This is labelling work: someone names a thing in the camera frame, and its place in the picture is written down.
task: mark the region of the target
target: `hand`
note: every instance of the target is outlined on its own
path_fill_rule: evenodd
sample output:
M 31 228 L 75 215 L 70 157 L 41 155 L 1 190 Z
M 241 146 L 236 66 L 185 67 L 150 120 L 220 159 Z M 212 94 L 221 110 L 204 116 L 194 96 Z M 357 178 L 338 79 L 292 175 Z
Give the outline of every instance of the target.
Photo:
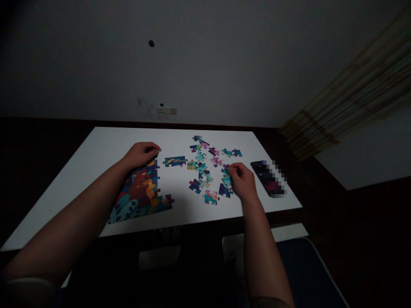
M 234 182 L 234 189 L 243 200 L 258 199 L 254 173 L 243 163 L 234 163 L 228 167 Z
M 129 168 L 138 168 L 146 165 L 156 156 L 161 148 L 153 142 L 135 143 L 121 161 Z

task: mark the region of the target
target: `wall socket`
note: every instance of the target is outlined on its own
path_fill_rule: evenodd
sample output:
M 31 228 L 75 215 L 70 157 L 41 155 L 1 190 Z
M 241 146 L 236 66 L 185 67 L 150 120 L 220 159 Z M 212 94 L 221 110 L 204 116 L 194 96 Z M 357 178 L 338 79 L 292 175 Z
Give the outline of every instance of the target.
M 177 108 L 157 107 L 157 113 L 177 114 Z

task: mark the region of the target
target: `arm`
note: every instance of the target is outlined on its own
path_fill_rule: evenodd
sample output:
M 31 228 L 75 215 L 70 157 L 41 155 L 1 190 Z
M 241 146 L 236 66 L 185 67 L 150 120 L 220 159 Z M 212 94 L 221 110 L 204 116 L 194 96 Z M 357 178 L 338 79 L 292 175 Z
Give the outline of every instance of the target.
M 286 270 L 257 195 L 254 174 L 242 163 L 231 164 L 229 172 L 243 200 L 244 266 L 250 297 L 272 297 L 295 307 Z
M 22 248 L 4 268 L 3 280 L 40 277 L 60 287 L 77 257 L 101 233 L 126 175 L 159 151 L 152 142 L 134 144 Z

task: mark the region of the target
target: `person's left hand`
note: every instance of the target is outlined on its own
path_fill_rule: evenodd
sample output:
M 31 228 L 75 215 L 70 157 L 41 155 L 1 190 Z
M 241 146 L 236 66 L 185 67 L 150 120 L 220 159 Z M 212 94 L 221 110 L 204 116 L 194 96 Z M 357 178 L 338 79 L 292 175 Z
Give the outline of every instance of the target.
M 130 169 L 147 164 L 161 148 L 153 142 L 135 143 L 121 161 Z

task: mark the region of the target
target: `sleeve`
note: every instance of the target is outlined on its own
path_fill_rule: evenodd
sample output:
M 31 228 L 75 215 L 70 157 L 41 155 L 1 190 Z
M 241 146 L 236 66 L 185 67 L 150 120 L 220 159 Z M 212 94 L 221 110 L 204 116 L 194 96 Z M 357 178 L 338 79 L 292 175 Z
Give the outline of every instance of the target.
M 50 282 L 37 277 L 13 279 L 1 286 L 2 297 L 10 307 L 47 307 L 55 291 Z
M 254 308 L 290 308 L 288 304 L 280 299 L 271 297 L 257 297 L 251 302 L 251 307 Z

